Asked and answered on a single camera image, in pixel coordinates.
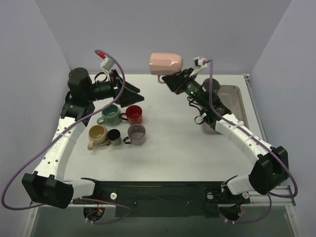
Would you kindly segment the red mug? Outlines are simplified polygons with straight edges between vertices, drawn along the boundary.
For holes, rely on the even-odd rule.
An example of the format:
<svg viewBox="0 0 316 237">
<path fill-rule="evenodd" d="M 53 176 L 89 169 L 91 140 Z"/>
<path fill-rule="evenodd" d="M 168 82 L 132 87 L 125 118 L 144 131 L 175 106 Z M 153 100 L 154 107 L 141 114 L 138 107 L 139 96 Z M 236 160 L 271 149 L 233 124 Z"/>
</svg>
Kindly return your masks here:
<svg viewBox="0 0 316 237">
<path fill-rule="evenodd" d="M 141 124 L 143 122 L 142 108 L 137 105 L 131 105 L 124 113 L 120 114 L 120 118 L 127 121 L 130 125 Z"/>
</svg>

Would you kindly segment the pink faceted mug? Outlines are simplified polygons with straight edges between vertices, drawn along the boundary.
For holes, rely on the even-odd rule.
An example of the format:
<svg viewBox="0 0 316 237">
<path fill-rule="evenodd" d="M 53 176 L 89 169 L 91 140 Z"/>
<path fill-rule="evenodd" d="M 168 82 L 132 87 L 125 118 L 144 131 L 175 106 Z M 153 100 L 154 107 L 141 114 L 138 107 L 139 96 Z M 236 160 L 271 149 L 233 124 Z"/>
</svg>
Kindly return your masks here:
<svg viewBox="0 0 316 237">
<path fill-rule="evenodd" d="M 182 56 L 175 53 L 154 52 L 150 56 L 149 70 L 158 77 L 158 83 L 165 84 L 160 77 L 174 75 L 183 69 Z"/>
</svg>

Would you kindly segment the green speckled mug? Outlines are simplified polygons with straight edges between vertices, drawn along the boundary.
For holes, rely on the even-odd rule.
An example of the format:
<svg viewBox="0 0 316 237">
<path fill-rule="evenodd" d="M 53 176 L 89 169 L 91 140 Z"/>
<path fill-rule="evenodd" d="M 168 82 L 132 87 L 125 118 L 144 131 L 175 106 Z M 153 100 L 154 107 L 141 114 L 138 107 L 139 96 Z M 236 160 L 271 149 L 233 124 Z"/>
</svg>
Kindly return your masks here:
<svg viewBox="0 0 316 237">
<path fill-rule="evenodd" d="M 116 105 L 111 105 L 104 109 L 101 113 L 101 117 L 97 119 L 98 125 L 118 125 L 121 122 L 120 109 Z"/>
</svg>

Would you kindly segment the purple mug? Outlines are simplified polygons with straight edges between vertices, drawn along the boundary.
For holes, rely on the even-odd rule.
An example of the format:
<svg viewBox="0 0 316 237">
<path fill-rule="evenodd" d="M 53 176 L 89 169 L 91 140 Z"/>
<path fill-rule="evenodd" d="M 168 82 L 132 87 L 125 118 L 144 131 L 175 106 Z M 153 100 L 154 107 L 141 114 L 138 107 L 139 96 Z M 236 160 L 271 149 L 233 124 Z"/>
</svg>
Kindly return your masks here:
<svg viewBox="0 0 316 237">
<path fill-rule="evenodd" d="M 125 144 L 141 146 L 146 142 L 146 129 L 141 124 L 133 124 L 127 130 L 127 137 L 123 139 Z"/>
</svg>

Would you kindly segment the small brown cup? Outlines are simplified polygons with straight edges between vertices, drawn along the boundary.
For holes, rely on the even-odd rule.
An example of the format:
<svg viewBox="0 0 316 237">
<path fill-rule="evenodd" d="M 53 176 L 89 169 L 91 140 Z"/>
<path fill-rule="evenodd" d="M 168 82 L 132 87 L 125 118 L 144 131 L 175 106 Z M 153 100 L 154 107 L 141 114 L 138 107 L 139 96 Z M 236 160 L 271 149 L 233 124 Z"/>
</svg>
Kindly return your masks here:
<svg viewBox="0 0 316 237">
<path fill-rule="evenodd" d="M 107 138 L 113 146 L 121 144 L 121 133 L 118 129 L 111 129 L 107 133 Z"/>
</svg>

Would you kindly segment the beige round mug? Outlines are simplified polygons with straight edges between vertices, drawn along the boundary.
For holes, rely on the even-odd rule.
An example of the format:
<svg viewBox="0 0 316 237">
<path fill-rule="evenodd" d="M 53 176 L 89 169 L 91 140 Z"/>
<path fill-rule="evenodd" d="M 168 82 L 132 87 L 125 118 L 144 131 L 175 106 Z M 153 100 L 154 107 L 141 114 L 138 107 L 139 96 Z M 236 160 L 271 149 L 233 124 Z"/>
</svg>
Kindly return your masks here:
<svg viewBox="0 0 316 237">
<path fill-rule="evenodd" d="M 99 146 L 108 146 L 111 144 L 107 138 L 108 131 L 102 125 L 92 126 L 88 132 L 89 143 L 87 149 L 92 151 L 94 148 Z"/>
</svg>

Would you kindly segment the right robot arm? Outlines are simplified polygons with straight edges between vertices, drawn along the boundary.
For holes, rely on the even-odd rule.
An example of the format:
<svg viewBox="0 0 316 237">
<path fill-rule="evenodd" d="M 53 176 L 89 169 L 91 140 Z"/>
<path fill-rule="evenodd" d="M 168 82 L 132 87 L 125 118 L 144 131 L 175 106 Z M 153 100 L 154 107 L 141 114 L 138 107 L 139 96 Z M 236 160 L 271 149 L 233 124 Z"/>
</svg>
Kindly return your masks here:
<svg viewBox="0 0 316 237">
<path fill-rule="evenodd" d="M 271 192 L 276 186 L 288 179 L 287 151 L 279 146 L 273 147 L 254 135 L 243 121 L 222 103 L 218 96 L 220 84 L 216 79 L 205 79 L 199 84 L 192 76 L 192 68 L 180 73 L 163 76 L 170 91 L 175 94 L 186 93 L 191 102 L 199 107 L 202 122 L 219 132 L 235 144 L 254 165 L 250 174 L 237 175 L 221 185 L 220 195 L 226 202 L 231 202 L 238 195 L 256 191 L 262 195 Z"/>
</svg>

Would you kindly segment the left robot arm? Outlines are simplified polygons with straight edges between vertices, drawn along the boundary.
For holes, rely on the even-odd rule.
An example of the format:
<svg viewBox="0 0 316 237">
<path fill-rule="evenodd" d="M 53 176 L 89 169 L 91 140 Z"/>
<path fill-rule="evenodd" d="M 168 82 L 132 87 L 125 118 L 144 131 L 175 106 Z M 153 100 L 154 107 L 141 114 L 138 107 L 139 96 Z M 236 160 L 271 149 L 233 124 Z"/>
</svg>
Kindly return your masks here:
<svg viewBox="0 0 316 237">
<path fill-rule="evenodd" d="M 69 92 L 54 135 L 54 144 L 48 149 L 33 173 L 24 174 L 22 185 L 32 202 L 61 209 L 74 199 L 85 197 L 90 203 L 101 199 L 96 181 L 89 178 L 64 181 L 67 163 L 75 144 L 87 127 L 90 115 L 95 113 L 94 102 L 113 98 L 122 108 L 142 102 L 140 89 L 123 82 L 116 70 L 107 81 L 92 82 L 87 69 L 75 68 L 69 72 Z"/>
</svg>

